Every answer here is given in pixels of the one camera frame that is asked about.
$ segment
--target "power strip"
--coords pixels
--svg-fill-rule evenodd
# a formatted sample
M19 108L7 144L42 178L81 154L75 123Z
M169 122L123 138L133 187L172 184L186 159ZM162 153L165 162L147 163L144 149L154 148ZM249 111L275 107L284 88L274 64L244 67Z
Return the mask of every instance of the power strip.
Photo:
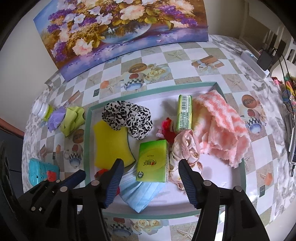
M260 78L265 79L269 75L269 70L263 70L258 64L258 59L249 51L245 50L241 54L242 60L244 60L258 75Z

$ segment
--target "yellow sponge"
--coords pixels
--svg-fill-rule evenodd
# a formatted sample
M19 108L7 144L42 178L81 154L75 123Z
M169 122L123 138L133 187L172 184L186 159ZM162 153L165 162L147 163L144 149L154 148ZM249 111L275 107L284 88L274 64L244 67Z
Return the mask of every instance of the yellow sponge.
M119 131L115 131L101 120L94 125L94 133L97 146L96 167L110 170L117 158L123 160L124 167L135 161L128 145L128 129L126 127L122 126Z

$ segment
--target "face mask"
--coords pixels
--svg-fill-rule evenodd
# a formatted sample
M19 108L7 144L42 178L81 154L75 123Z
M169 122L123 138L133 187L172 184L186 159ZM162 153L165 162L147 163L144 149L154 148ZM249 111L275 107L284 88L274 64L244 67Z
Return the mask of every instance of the face mask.
M135 165L122 176L119 195L125 203L139 213L147 207L166 183L137 182L136 173Z

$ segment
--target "green tissue pack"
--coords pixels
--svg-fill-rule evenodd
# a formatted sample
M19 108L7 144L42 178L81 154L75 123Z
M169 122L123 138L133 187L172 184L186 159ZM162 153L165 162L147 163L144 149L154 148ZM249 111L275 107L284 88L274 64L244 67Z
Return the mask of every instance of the green tissue pack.
M157 183L168 181L168 143L166 140L140 144L136 180Z

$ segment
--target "barcode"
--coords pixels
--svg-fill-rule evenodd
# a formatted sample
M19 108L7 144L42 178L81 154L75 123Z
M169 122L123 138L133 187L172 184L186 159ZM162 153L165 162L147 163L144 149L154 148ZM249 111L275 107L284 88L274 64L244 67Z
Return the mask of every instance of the barcode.
M188 112L188 96L182 96L181 111Z

